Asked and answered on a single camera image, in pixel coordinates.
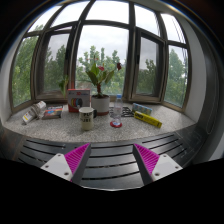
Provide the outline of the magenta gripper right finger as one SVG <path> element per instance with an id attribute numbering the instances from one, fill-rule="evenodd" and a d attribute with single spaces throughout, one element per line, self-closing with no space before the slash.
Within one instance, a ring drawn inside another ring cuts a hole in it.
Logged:
<path id="1" fill-rule="evenodd" d="M 133 145 L 133 155 L 145 185 L 182 169 L 182 167 L 167 154 L 158 155 L 139 144 Z"/>

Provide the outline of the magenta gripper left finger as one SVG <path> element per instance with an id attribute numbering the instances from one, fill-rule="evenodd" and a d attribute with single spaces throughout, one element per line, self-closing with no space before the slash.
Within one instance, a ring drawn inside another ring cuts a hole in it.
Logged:
<path id="1" fill-rule="evenodd" d="M 42 166 L 42 169 L 79 185 L 90 153 L 91 144 L 87 143 L 65 155 L 56 154 Z"/>

